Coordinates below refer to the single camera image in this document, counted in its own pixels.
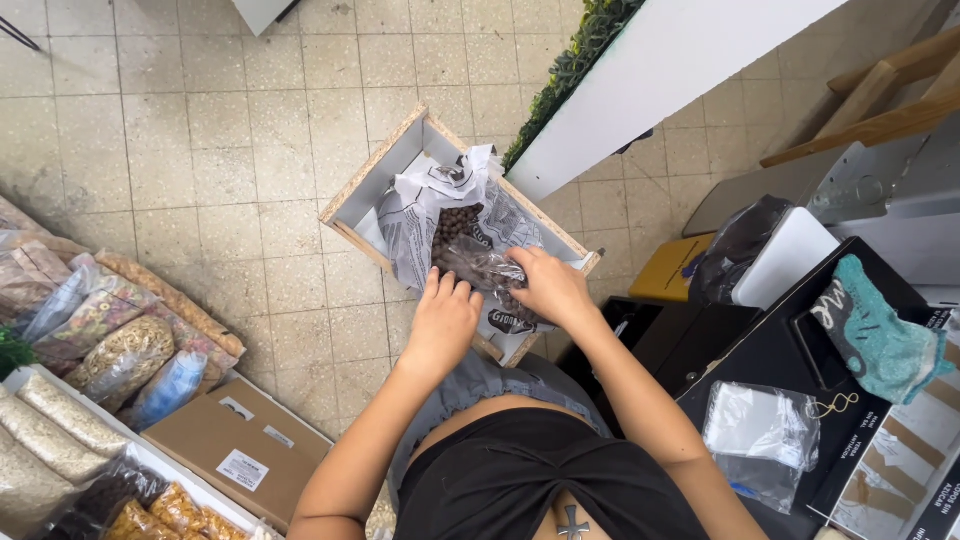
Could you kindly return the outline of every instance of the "white pillar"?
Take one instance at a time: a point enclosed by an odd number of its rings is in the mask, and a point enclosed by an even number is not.
[[[539,201],[842,4],[647,0],[509,180]]]

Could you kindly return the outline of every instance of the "hand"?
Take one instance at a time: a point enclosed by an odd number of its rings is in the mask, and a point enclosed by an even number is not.
[[[597,311],[587,291],[584,273],[540,248],[510,248],[504,254],[527,274],[528,288],[510,294],[543,318],[569,331],[585,314]]]
[[[414,315],[414,327],[397,367],[416,372],[436,384],[467,353],[483,308],[483,295],[470,293],[468,282],[454,286],[453,272],[440,279],[434,266],[426,279],[423,298]]]

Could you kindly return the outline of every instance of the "wooden box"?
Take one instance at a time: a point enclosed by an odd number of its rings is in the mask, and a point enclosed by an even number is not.
[[[392,273],[374,205],[390,188],[394,175],[403,173],[420,154],[441,164],[453,165],[467,148],[462,140],[431,116],[426,104],[421,102],[330,202],[320,219]],[[584,249],[502,177],[497,176],[495,180],[516,199],[527,217],[540,226],[547,253],[585,274],[596,266],[600,260],[598,254]],[[536,334],[504,335],[481,331],[474,337],[473,346],[500,365],[513,367],[537,337]]]

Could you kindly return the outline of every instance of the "white sticker label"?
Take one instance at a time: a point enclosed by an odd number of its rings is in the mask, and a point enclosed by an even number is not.
[[[270,469],[239,450],[234,450],[217,467],[217,472],[251,491],[256,491]]]
[[[268,435],[270,435],[270,436],[273,437],[274,439],[276,439],[276,440],[280,441],[281,443],[285,444],[285,445],[287,446],[287,448],[293,448],[293,447],[294,447],[294,441],[292,441],[292,440],[290,440],[289,438],[287,438],[287,436],[284,435],[283,433],[277,431],[276,428],[274,428],[273,426],[267,426],[266,428],[263,429],[263,432],[264,432],[264,433],[267,433]]]
[[[253,413],[248,411],[246,407],[238,404],[237,401],[231,398],[230,396],[227,396],[224,399],[220,400],[220,405],[223,405],[226,408],[237,413],[237,416],[240,416],[247,422],[253,419]]]

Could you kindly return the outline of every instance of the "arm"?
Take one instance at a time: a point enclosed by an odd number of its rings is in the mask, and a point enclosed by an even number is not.
[[[514,297],[561,326],[587,356],[627,438],[647,451],[683,492],[712,540],[766,540],[713,462],[700,433],[613,334],[583,273],[543,250],[512,248],[528,289]]]
[[[413,331],[393,372],[349,427],[300,495],[288,540],[363,540],[400,437],[427,397],[467,352],[483,297],[430,270]]]

